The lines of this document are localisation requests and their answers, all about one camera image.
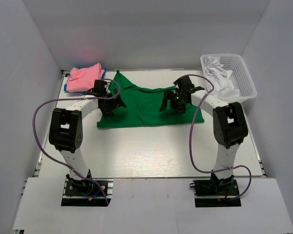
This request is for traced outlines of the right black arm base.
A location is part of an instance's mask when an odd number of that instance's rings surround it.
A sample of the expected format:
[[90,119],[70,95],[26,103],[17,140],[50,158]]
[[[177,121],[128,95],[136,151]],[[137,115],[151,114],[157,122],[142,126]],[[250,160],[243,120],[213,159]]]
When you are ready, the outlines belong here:
[[219,180],[214,174],[210,179],[193,180],[196,208],[241,207],[240,192],[234,176]]

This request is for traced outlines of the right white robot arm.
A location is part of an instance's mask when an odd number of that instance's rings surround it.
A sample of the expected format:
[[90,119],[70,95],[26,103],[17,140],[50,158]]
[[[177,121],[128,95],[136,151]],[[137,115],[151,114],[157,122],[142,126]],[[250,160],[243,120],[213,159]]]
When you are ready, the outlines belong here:
[[178,78],[174,89],[164,91],[160,111],[170,108],[176,114],[184,114],[186,105],[196,106],[195,112],[207,112],[213,120],[213,135],[218,143],[214,168],[209,171],[210,180],[201,188],[203,195],[223,194],[234,183],[233,170],[237,151],[248,135],[248,127],[242,106],[238,102],[228,103],[211,95],[214,87],[205,90],[194,86],[190,75]]

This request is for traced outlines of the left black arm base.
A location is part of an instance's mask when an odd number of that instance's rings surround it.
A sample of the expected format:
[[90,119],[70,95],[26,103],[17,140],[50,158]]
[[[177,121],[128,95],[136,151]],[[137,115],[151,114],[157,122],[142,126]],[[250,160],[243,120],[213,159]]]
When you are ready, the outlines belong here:
[[90,181],[66,179],[63,189],[62,207],[107,207],[112,199],[113,179],[97,180],[99,186]]

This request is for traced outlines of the green t shirt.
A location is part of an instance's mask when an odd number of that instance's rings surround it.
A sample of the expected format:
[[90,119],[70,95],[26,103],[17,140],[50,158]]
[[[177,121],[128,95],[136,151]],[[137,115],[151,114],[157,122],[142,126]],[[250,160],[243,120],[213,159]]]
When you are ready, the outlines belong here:
[[174,87],[149,89],[132,83],[119,71],[114,80],[120,85],[120,96],[126,107],[113,111],[113,116],[102,116],[97,128],[149,127],[192,123],[196,106],[186,105],[184,114],[177,114],[172,109],[160,112],[165,90]]

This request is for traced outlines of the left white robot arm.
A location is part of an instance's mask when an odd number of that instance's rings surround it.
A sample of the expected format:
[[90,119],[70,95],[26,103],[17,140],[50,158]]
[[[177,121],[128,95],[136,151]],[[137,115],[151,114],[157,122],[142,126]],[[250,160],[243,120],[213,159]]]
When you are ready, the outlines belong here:
[[81,99],[66,108],[55,108],[52,112],[49,143],[60,152],[69,167],[66,176],[78,191],[87,195],[92,192],[94,182],[86,166],[80,147],[83,142],[83,119],[99,109],[104,117],[113,116],[113,111],[126,107],[120,96],[119,83],[110,79],[95,81],[94,87]]

